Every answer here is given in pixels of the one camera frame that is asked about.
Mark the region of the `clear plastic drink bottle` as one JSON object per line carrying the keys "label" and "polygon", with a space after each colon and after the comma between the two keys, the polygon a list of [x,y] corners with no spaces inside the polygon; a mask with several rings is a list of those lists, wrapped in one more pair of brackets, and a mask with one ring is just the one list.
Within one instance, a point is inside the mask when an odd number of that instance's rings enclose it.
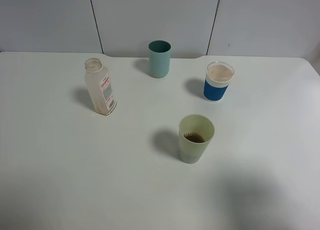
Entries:
{"label": "clear plastic drink bottle", "polygon": [[108,69],[98,58],[86,60],[84,68],[84,81],[95,111],[108,116],[117,105]]}

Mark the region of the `light green plastic cup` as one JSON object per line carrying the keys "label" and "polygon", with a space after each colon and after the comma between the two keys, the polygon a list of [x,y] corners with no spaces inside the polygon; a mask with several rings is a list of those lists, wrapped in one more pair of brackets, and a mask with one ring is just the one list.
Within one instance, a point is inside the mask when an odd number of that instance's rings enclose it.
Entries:
{"label": "light green plastic cup", "polygon": [[191,114],[178,125],[178,156],[184,163],[198,162],[215,133],[213,123],[205,116]]}

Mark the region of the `teal plastic cup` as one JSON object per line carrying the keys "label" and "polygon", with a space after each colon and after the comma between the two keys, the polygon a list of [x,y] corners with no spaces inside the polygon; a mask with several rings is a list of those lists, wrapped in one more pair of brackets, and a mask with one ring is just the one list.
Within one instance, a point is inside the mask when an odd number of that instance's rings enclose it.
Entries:
{"label": "teal plastic cup", "polygon": [[149,73],[154,78],[165,77],[170,69],[171,45],[162,40],[148,45]]}

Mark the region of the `blue sleeved paper cup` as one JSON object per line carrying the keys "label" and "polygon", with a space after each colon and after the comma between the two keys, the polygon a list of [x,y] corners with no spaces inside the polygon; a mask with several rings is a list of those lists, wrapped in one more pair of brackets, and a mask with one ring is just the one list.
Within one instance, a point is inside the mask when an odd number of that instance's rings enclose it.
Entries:
{"label": "blue sleeved paper cup", "polygon": [[224,62],[212,62],[207,66],[203,95],[211,102],[222,99],[233,76],[234,69]]}

